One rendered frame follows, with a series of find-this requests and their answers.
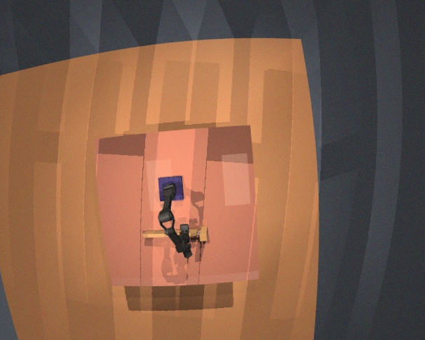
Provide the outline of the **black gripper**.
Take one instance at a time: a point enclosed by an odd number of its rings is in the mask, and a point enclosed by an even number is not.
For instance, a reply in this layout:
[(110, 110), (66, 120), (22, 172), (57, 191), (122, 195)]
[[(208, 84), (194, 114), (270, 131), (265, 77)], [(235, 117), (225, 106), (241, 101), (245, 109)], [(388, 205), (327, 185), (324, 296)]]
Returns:
[(180, 238), (182, 238), (182, 237), (187, 238), (188, 243), (189, 243), (191, 241), (190, 240), (190, 237), (189, 237), (189, 234), (188, 234), (188, 233), (190, 233), (189, 232), (189, 224), (182, 224), (182, 225), (180, 225), (180, 230), (181, 230), (181, 235), (182, 235)]

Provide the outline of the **wooden side rail with steel hooks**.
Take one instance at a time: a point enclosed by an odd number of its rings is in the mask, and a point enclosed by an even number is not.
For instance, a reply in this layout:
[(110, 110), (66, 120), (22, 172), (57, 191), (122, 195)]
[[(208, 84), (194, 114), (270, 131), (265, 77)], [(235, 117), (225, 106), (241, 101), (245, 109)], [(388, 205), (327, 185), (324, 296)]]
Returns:
[[(182, 233), (181, 233), (181, 230), (175, 230), (176, 231), (176, 233), (178, 234), (178, 235), (181, 235)], [(189, 237), (192, 237), (192, 236), (197, 236), (198, 234), (200, 234), (199, 232), (200, 231), (198, 231), (198, 230), (194, 230), (194, 229), (190, 229), (189, 230), (189, 232), (190, 233), (188, 233), (189, 234)], [(165, 234), (165, 231), (159, 231), (159, 230), (155, 230), (155, 231), (146, 231), (144, 234), (143, 234), (143, 237), (144, 238), (149, 238), (149, 237), (168, 237), (168, 235), (166, 235)]]

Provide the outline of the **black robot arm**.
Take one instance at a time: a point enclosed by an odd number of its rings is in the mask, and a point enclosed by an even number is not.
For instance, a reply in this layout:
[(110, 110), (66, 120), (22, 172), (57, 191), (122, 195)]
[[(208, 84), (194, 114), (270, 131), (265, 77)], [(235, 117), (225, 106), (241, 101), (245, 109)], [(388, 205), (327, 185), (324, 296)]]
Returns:
[[(180, 238), (182, 235), (178, 235), (174, 229), (174, 216), (171, 212), (171, 202), (176, 196), (176, 184), (168, 184), (167, 187), (162, 188), (164, 196), (164, 207), (158, 214), (159, 224), (164, 229), (165, 234), (168, 235), (169, 239), (175, 244), (175, 250), (180, 253), (183, 252), (185, 258), (189, 259), (192, 255), (191, 249), (188, 245), (188, 240), (185, 237)], [(165, 228), (162, 223), (172, 220), (172, 226)]]

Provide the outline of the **brown wooden post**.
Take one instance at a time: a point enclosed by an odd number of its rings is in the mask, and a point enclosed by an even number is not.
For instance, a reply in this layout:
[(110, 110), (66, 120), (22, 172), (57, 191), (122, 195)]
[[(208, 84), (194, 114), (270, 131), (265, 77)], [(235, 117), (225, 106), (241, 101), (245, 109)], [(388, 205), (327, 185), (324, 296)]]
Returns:
[(200, 234), (199, 235), (200, 235), (200, 241), (201, 242), (207, 241), (207, 235), (208, 235), (207, 225), (200, 226)]

